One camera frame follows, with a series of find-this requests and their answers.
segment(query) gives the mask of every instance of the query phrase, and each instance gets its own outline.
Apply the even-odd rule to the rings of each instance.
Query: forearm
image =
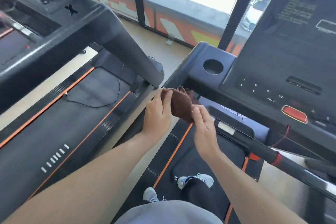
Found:
[[[306,223],[218,152],[207,160],[242,224]]]
[[[33,197],[4,223],[101,223],[132,169],[152,147],[152,140],[137,134]]]

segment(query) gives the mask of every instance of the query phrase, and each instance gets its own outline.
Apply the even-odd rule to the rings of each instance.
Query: white car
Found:
[[[252,31],[254,29],[270,1],[271,0],[253,0],[251,2],[251,6],[241,24],[245,30]]]

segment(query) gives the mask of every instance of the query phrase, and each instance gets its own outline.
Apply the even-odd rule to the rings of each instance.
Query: yellow graphic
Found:
[[[209,37],[207,35],[204,35],[204,34],[202,34],[200,32],[192,30],[191,34],[194,37],[196,43],[207,42],[208,44],[213,45],[214,47],[217,47],[218,44],[219,44],[219,40],[214,39],[212,37]]]

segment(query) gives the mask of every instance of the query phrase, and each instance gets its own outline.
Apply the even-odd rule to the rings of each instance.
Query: sneaker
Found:
[[[145,192],[143,193],[142,199],[151,203],[159,201],[155,189],[153,189],[152,187],[146,188]]]
[[[198,175],[190,175],[190,176],[182,176],[177,180],[177,185],[180,189],[183,189],[186,183],[193,178],[200,179],[204,182],[209,188],[213,185],[213,178],[210,175],[198,174]]]

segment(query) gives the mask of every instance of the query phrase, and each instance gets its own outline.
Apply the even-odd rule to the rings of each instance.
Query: towel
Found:
[[[161,93],[162,101],[169,90],[173,91],[170,104],[171,114],[185,120],[187,123],[193,123],[191,105],[199,104],[198,100],[194,97],[194,91],[190,89],[185,90],[183,86],[179,86],[177,89],[163,89]]]

